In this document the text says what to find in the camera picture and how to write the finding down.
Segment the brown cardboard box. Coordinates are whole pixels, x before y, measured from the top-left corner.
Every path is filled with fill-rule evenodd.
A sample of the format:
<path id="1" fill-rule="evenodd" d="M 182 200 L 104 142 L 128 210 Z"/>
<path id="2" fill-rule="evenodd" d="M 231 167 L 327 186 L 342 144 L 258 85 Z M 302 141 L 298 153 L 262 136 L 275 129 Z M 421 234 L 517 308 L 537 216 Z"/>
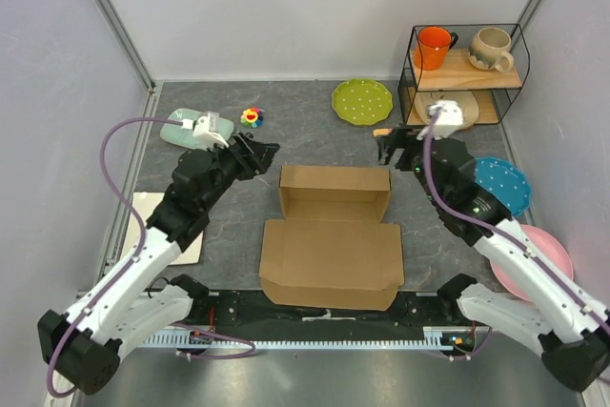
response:
<path id="1" fill-rule="evenodd" d="M 404 282 L 385 169 L 285 165 L 283 216 L 264 225 L 259 278 L 276 305 L 385 311 Z"/>

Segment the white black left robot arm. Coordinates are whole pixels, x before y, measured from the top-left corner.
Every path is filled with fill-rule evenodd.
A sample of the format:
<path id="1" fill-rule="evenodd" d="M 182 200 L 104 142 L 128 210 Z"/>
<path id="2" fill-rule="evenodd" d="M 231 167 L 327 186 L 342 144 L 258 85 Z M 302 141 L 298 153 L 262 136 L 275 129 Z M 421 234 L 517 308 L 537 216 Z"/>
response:
<path id="1" fill-rule="evenodd" d="M 223 148 L 190 150 L 178 158 L 171 184 L 128 254 L 64 313 L 48 310 L 39 319 L 52 396 L 60 395 L 53 386 L 55 374 L 91 396 L 144 340 L 175 322 L 206 319 L 209 291 L 187 275 L 172 280 L 155 298 L 136 300 L 205 231 L 211 208 L 233 183 L 264 174 L 279 149 L 239 132 Z"/>

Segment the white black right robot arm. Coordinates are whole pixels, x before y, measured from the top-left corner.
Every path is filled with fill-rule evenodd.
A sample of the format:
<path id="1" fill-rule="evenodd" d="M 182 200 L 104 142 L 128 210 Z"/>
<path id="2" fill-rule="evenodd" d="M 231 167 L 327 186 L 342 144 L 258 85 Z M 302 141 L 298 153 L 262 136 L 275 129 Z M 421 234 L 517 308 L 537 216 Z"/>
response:
<path id="1" fill-rule="evenodd" d="M 500 267 L 531 302 L 523 305 L 457 275 L 438 291 L 438 317 L 493 328 L 539 356 L 563 386 L 584 392 L 609 367 L 608 305 L 553 265 L 477 181 L 477 161 L 463 142 L 399 126 L 377 135 L 376 144 L 379 162 L 386 165 L 399 153 L 396 168 L 415 175 L 444 226 Z"/>

